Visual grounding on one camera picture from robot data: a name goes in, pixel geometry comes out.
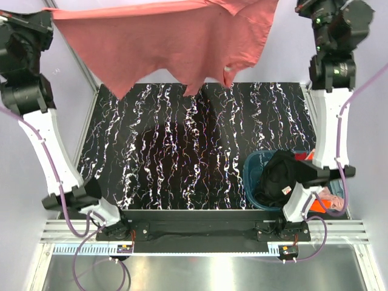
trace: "red garment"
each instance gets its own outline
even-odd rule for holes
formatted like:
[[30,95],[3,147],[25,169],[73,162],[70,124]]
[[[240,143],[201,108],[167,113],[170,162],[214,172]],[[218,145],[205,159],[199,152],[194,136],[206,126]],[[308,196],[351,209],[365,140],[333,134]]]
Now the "red garment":
[[194,95],[206,77],[230,87],[259,60],[278,0],[188,0],[70,12],[56,26],[91,71],[119,98],[167,69]]

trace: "pink cloth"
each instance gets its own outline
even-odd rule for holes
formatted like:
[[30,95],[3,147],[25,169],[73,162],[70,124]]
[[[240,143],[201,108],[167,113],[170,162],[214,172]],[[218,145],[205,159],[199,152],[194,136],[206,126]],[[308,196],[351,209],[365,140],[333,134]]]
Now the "pink cloth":
[[278,0],[189,0],[53,13],[80,58],[122,99],[135,82],[167,69],[197,94],[206,77],[230,87],[259,60]]
[[330,201],[332,205],[330,209],[335,209],[341,211],[344,208],[344,199],[338,196],[331,194],[329,188],[324,187],[322,191],[318,194],[320,198]]

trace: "black marble table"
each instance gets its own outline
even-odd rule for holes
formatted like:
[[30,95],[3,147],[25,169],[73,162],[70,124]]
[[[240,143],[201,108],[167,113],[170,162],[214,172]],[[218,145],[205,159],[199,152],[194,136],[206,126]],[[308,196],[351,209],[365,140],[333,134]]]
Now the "black marble table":
[[298,83],[102,85],[78,169],[122,209],[246,209],[243,165],[256,150],[311,150]]

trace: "gray floor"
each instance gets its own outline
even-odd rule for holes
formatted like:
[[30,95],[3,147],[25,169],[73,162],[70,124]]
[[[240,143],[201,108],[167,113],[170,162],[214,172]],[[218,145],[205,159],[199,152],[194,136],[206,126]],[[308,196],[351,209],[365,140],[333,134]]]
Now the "gray floor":
[[[314,251],[301,246],[299,257]],[[80,256],[77,273],[90,268],[101,257]],[[366,290],[350,246],[325,246],[319,256],[305,263],[264,263],[255,258],[131,257],[125,261],[131,291],[245,291],[245,290]],[[72,257],[54,256],[44,290],[77,291],[72,280]],[[114,291],[122,270],[102,263],[80,278],[87,291]]]

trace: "blue plastic bin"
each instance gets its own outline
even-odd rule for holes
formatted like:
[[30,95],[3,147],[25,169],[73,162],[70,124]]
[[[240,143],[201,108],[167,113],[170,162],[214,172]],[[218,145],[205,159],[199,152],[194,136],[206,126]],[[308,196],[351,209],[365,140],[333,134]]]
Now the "blue plastic bin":
[[[263,168],[276,153],[276,150],[259,150],[251,153],[244,163],[244,171],[242,174],[242,183],[248,201],[255,206],[257,209],[267,211],[280,211],[279,207],[268,207],[261,205],[255,199],[253,192],[256,189],[257,183],[260,179]],[[296,150],[294,153],[305,153],[305,151]],[[329,190],[333,195],[344,198],[343,185],[340,180],[330,182],[328,186]]]

